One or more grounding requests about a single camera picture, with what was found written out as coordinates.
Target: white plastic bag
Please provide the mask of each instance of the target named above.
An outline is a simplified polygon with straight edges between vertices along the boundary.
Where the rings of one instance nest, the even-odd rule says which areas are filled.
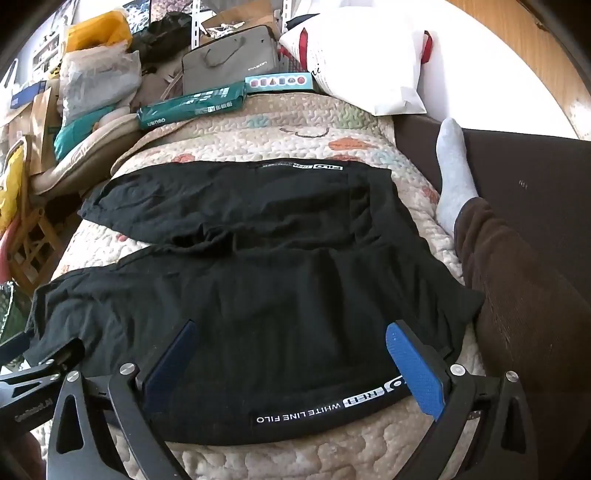
[[[373,115],[395,115],[426,113],[417,93],[423,36],[395,5],[341,7],[304,21],[280,43],[329,95]]]
[[[126,44],[95,47],[64,55],[60,69],[62,126],[137,90],[142,81],[139,52],[125,53]]]

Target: quilted bedspread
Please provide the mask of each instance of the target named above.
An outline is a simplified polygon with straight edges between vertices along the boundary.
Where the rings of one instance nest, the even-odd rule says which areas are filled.
[[[390,117],[374,117],[348,103],[312,93],[256,95],[238,112],[203,116],[159,127],[123,155],[115,176],[166,162],[258,161],[272,158],[355,160],[388,168],[402,202],[433,255],[462,281],[453,241],[434,220],[439,199],[431,184],[395,147]],[[146,244],[83,220],[54,277],[75,268],[108,265]],[[484,374],[473,327],[469,326],[459,363]],[[457,471],[474,434],[468,422],[442,478]],[[412,397],[373,416],[323,434],[263,445],[233,447],[169,444],[194,479],[290,478],[391,480],[431,423]],[[44,454],[50,423],[34,433]],[[112,430],[132,478],[143,479],[120,432]]]

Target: yellow package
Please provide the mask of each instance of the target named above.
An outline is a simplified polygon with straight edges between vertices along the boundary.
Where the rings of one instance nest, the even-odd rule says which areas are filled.
[[[122,12],[113,10],[70,27],[66,39],[66,53],[101,45],[115,45],[123,41],[131,45],[131,30]]]
[[[18,147],[8,160],[8,166],[0,178],[2,183],[0,185],[0,232],[2,234],[17,214],[17,197],[21,190],[23,161],[23,147]]]

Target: person's foot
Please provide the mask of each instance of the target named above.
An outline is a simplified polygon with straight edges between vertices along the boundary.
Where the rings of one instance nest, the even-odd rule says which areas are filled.
[[[478,197],[466,159],[464,133],[453,118],[446,118],[441,123],[437,137],[437,161],[443,180],[436,211],[437,221],[453,236],[460,210],[468,200]]]

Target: brown pants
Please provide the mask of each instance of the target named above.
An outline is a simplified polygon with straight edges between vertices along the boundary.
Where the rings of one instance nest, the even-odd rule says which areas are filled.
[[[590,420],[591,307],[484,199],[464,205],[454,237],[466,286],[486,295],[476,336],[487,374],[519,375],[540,478],[554,479]]]

